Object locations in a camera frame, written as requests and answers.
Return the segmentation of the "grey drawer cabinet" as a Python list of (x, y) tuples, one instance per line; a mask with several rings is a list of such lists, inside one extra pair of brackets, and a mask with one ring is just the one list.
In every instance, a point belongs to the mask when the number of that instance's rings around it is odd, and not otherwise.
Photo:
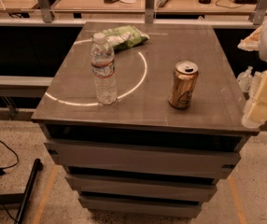
[[(50, 156), (88, 209), (197, 217), (253, 135), (214, 30), (144, 25), (149, 40), (116, 56), (118, 100), (99, 105), (89, 48), (102, 29), (83, 26), (35, 110)], [(180, 61), (196, 63), (199, 73), (184, 109), (168, 102)]]

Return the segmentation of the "left clear sanitizer bottle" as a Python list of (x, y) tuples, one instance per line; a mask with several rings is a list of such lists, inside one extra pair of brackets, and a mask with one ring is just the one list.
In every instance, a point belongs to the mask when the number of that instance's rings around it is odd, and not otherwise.
[(252, 79), (252, 66), (249, 66), (244, 72), (237, 77), (237, 82), (242, 92), (248, 92), (250, 81)]

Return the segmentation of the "clear plastic water bottle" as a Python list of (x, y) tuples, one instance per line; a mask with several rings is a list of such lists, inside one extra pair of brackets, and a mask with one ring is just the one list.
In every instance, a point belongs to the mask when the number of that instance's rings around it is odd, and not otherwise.
[(111, 105), (118, 98), (114, 64), (115, 51), (105, 34), (93, 35), (89, 54), (97, 100), (102, 105)]

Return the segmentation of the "green chip bag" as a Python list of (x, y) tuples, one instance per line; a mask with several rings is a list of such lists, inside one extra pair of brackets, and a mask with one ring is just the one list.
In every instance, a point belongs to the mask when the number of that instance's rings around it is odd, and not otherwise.
[(149, 40), (149, 35), (133, 25), (125, 25), (95, 33), (92, 36), (92, 40), (98, 42), (107, 41), (111, 44), (114, 51), (121, 51), (143, 44)]

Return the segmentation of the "orange soda can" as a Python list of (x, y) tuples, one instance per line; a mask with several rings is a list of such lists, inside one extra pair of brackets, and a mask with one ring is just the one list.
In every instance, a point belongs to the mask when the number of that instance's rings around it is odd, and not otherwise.
[(198, 66), (192, 61), (180, 61), (173, 71), (173, 84), (168, 98), (171, 106), (179, 109), (190, 106), (192, 93), (198, 78)]

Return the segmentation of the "black metal stand leg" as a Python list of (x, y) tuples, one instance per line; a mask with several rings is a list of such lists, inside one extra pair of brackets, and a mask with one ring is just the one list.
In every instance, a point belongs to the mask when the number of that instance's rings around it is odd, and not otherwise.
[(30, 176), (28, 178), (26, 188), (24, 193), (22, 194), (21, 203), (18, 209), (18, 213), (15, 218), (14, 224), (22, 224), (26, 209), (28, 207), (28, 203), (31, 197), (31, 193), (33, 190), (33, 186), (35, 183), (35, 179), (37, 173), (43, 170), (43, 163), (40, 159), (35, 159)]

